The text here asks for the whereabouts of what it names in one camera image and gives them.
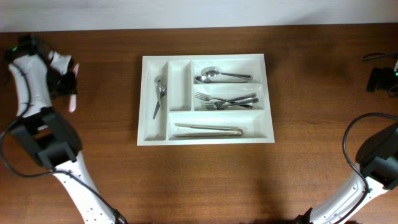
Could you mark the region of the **steel fork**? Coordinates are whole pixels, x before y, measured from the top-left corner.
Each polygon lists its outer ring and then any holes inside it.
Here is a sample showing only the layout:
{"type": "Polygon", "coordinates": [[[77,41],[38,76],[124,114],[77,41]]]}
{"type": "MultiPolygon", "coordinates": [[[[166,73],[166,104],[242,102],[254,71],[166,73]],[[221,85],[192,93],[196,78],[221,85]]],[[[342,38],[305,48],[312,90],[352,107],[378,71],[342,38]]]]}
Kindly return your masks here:
{"type": "MultiPolygon", "coordinates": [[[[212,97],[210,95],[204,94],[204,93],[200,93],[200,92],[196,92],[195,93],[195,98],[198,98],[199,100],[203,100],[203,101],[211,101],[211,100],[219,100],[222,101],[222,98],[216,98],[216,97],[212,97]]],[[[241,105],[241,107],[244,108],[253,108],[253,105],[241,105]]]]}
{"type": "Polygon", "coordinates": [[[246,100],[241,100],[238,102],[229,102],[229,101],[217,101],[214,103],[205,103],[205,108],[208,110],[225,110],[230,107],[235,107],[235,106],[240,106],[243,108],[253,108],[253,104],[256,104],[259,102],[258,98],[248,98],[246,100]]]}
{"type": "Polygon", "coordinates": [[[233,98],[233,99],[229,99],[229,100],[223,100],[222,102],[225,102],[225,101],[238,102],[238,101],[241,101],[241,100],[246,100],[248,98],[257,98],[257,94],[256,93],[250,93],[248,95],[240,96],[240,97],[237,97],[237,98],[233,98]]]}

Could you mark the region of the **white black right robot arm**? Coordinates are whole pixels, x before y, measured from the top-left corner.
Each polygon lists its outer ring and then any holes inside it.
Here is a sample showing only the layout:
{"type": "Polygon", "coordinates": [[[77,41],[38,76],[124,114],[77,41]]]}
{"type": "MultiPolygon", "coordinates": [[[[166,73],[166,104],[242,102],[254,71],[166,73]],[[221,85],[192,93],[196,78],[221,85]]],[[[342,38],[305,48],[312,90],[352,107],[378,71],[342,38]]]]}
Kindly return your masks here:
{"type": "Polygon", "coordinates": [[[371,200],[397,187],[397,116],[385,113],[358,116],[345,130],[342,151],[353,173],[327,201],[309,208],[294,223],[348,223],[371,200]],[[365,140],[352,161],[346,148],[348,134],[359,120],[369,117],[387,118],[393,123],[365,140]]]}

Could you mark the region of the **small steel teaspoon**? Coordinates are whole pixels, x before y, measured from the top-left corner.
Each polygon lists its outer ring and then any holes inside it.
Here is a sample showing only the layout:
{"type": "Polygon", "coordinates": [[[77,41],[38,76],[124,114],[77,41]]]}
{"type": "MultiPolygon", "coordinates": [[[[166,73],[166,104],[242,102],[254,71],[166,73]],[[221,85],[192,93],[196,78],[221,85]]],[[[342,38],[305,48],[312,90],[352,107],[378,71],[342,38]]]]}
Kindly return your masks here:
{"type": "Polygon", "coordinates": [[[153,119],[156,118],[157,113],[158,113],[158,111],[160,110],[160,108],[159,108],[159,103],[158,103],[158,99],[159,99],[158,82],[161,82],[161,83],[162,83],[162,77],[161,77],[161,76],[156,77],[155,80],[154,80],[154,82],[155,82],[155,91],[156,91],[157,103],[156,103],[156,106],[155,106],[155,110],[154,110],[154,114],[153,114],[153,119]]]}
{"type": "Polygon", "coordinates": [[[158,82],[158,89],[159,89],[159,99],[158,99],[159,108],[160,110],[163,110],[162,98],[167,94],[167,85],[158,82]]]}

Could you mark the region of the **steel table knife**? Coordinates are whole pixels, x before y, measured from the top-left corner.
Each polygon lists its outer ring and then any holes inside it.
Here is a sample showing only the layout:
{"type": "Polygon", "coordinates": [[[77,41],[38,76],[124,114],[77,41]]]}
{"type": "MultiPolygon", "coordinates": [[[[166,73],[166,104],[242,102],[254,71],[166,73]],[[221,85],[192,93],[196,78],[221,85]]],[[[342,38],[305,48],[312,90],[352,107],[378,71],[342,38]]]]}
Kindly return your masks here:
{"type": "Polygon", "coordinates": [[[199,137],[227,137],[242,136],[244,131],[241,128],[229,126],[209,126],[199,124],[174,124],[177,128],[191,129],[193,132],[175,134],[176,138],[199,138],[199,137]]]}

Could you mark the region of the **white plastic knife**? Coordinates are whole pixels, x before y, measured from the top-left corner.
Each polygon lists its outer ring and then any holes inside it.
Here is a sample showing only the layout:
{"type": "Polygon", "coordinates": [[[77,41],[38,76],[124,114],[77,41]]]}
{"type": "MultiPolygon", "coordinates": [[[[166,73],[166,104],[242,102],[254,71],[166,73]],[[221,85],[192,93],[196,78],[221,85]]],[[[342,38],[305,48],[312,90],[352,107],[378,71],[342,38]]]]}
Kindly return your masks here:
{"type": "MultiPolygon", "coordinates": [[[[74,74],[75,74],[75,81],[77,81],[77,78],[78,78],[79,66],[80,66],[80,64],[77,63],[77,64],[75,65],[74,69],[73,69],[73,72],[74,72],[74,74]]],[[[77,97],[77,94],[76,94],[76,93],[75,93],[75,94],[72,94],[72,95],[70,96],[70,103],[69,103],[69,108],[68,108],[68,110],[69,110],[70,113],[73,113],[73,112],[76,110],[76,97],[77,97]]]]}

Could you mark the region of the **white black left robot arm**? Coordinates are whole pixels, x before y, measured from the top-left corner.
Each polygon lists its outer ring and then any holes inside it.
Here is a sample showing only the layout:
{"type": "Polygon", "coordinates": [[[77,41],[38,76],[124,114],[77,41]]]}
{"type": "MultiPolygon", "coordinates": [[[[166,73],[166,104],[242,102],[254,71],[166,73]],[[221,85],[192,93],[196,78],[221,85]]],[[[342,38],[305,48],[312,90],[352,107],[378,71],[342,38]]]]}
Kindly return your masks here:
{"type": "Polygon", "coordinates": [[[98,192],[86,168],[82,141],[74,127],[53,107],[58,96],[69,96],[76,110],[79,65],[71,55],[58,53],[48,42],[24,35],[5,51],[16,84],[16,118],[1,133],[11,134],[45,172],[67,191],[85,223],[126,223],[126,218],[98,192]]]}

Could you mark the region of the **steel tablespoon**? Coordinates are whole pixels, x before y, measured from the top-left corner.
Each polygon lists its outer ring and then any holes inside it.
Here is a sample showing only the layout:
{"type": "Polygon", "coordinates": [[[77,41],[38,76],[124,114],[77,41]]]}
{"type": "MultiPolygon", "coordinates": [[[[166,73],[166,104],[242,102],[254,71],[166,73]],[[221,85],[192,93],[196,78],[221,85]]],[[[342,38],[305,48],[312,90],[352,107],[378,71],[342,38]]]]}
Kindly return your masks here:
{"type": "Polygon", "coordinates": [[[226,75],[229,77],[242,78],[244,80],[252,80],[252,75],[243,75],[243,74],[235,74],[235,73],[226,73],[219,70],[217,67],[206,67],[201,70],[201,75],[206,77],[215,77],[217,75],[226,75]]]}
{"type": "Polygon", "coordinates": [[[201,84],[212,84],[212,83],[247,83],[248,81],[234,81],[234,82],[227,82],[227,81],[212,81],[210,78],[203,77],[203,76],[195,76],[194,80],[197,83],[201,84]]]}

